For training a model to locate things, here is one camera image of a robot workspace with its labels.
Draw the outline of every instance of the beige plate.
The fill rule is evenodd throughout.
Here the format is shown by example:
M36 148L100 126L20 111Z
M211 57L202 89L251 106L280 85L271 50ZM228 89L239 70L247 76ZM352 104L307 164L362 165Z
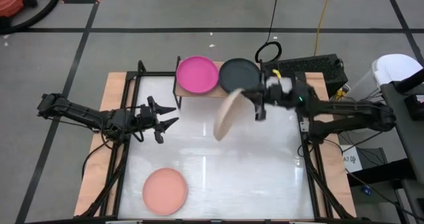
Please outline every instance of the beige plate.
M233 125L237 117L237 111L240 111L244 100L242 91L243 89L236 89L231 92L219 108L213 124L213 136L217 141L222 140Z

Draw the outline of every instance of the black plate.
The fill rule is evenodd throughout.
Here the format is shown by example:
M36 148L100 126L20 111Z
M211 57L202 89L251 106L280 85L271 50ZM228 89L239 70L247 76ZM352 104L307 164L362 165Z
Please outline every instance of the black plate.
M249 89L259 84L260 70L256 64L244 59L226 61L219 70L219 85L230 93L237 88Z

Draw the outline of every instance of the gray floor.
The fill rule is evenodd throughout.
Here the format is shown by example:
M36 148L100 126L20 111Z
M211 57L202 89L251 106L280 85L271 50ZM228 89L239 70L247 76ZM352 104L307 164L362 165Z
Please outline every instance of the gray floor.
M48 0L39 0L43 6ZM410 28L424 28L423 0L396 0ZM279 0L274 28L316 28L325 0ZM244 57L266 40L274 0L102 0L93 28L193 28L186 32L106 30L91 32L81 43L83 53L69 98L99 108L109 72L134 70L143 60L150 71L172 71L177 56L204 55L213 60ZM34 30L0 36L0 104L3 151L0 159L0 222L14 223L42 150L50 121L36 117L43 93L61 92L77 55L92 5L59 4ZM40 9L18 15L16 23ZM76 28L61 33L61 28ZM194 28L211 28L210 33ZM214 32L213 28L237 28ZM398 28L390 0L330 0L323 28ZM312 56L312 32L271 34L282 43L282 59ZM402 53L415 58L404 33L323 33L319 54L335 53L344 60L350 85L384 54ZM413 35L424 49L424 34ZM265 50L264 59L275 51ZM92 134L78 127L59 125L26 221L70 218L81 184L81 165Z

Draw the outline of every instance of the pink plate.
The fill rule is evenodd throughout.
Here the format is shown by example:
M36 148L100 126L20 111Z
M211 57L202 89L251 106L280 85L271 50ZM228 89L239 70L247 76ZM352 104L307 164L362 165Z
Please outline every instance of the pink plate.
M172 168L154 171L143 185L143 201L151 212L169 215L186 201L188 193L184 177Z
M218 84L218 68L204 56L191 56L180 62L177 82L192 93L207 93Z

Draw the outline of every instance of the wooden shelf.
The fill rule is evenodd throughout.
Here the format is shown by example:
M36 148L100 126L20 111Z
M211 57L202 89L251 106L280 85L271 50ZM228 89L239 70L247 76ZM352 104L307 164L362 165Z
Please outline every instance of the wooden shelf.
M221 69L221 66L224 64L224 62L213 62L213 63L218 68L218 71ZM176 82L175 95L178 97L226 97L228 96L228 93L224 91L224 89L218 84L212 91L208 93L194 94L192 92L185 90L182 86L179 85L178 82Z

